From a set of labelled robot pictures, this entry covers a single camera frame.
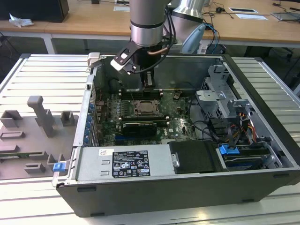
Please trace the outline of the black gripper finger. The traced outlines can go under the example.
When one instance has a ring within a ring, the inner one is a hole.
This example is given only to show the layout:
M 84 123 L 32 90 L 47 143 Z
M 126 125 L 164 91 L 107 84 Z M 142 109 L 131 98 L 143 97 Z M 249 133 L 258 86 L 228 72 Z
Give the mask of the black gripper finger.
M 151 69 L 147 72 L 142 72 L 140 74 L 142 90 L 144 92 L 150 92 L 155 88 L 155 80 L 154 80 L 154 70 Z

